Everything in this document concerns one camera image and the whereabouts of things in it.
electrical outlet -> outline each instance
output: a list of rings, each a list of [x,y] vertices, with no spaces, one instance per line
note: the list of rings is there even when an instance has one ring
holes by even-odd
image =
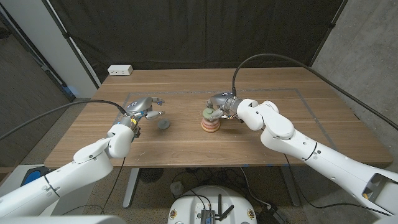
[[[108,68],[110,75],[131,75],[131,65],[111,65]]]

wooden table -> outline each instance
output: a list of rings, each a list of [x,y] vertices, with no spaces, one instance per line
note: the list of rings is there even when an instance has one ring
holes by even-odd
[[[126,106],[144,96],[158,96],[171,122],[160,130],[157,121],[140,121],[140,138],[131,144],[125,166],[212,167],[282,166],[283,154],[260,142],[262,131],[251,131],[236,120],[222,120],[220,130],[206,133],[200,126],[206,100],[230,91],[234,69],[135,70],[128,77],[109,76],[93,99]],[[236,79],[238,96],[271,100],[295,128],[359,162],[387,166],[392,156],[325,82],[304,68],[242,68]],[[104,138],[118,121],[118,110],[87,104],[44,164],[61,167],[74,153]],[[290,158],[294,165],[303,164]],[[113,159],[114,166],[122,160]]]

gray puck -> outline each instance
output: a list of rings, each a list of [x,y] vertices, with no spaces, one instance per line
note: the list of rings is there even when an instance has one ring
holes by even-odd
[[[170,121],[167,119],[161,119],[158,123],[157,123],[157,127],[160,128],[161,130],[165,130],[168,127],[170,127]]]

black backdrop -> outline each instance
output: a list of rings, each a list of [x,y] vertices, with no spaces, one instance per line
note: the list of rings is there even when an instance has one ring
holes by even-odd
[[[342,0],[51,0],[98,78],[134,69],[232,68],[259,53],[309,64]],[[251,67],[289,66],[272,58]]]

tape outline on table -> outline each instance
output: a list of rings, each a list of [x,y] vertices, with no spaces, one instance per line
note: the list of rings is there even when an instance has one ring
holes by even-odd
[[[331,145],[331,148],[338,151],[338,148],[336,146],[336,144],[333,142],[333,140],[331,139],[331,137],[329,136],[329,134],[326,132],[325,128],[322,126],[322,124],[319,122],[318,118],[315,116],[314,112],[311,110],[310,105],[308,105],[308,103],[305,101],[303,95],[301,94],[301,92],[296,89],[296,88],[275,88],[275,89],[271,89],[271,88],[263,88],[263,89],[245,89],[245,90],[238,90],[237,92],[258,92],[258,91],[294,91],[296,92],[297,96],[301,99],[302,103],[304,104],[304,106],[306,107],[306,109],[308,110],[308,112],[311,114],[312,118],[314,119],[314,121],[316,122],[316,124],[318,125],[319,129],[322,131],[322,133],[325,135],[326,139],[328,140],[328,142]],[[130,97],[133,95],[148,95],[148,96],[152,96],[152,95],[175,95],[175,94],[200,94],[200,93],[222,93],[222,92],[230,92],[229,90],[212,90],[212,91],[154,91],[154,92],[138,92],[138,93],[129,93],[128,96],[126,97],[126,99],[124,100],[123,103],[123,108],[126,107],[127,103],[130,100]],[[113,124],[116,124],[119,121],[119,118],[122,114],[118,113],[118,115],[116,116]]]

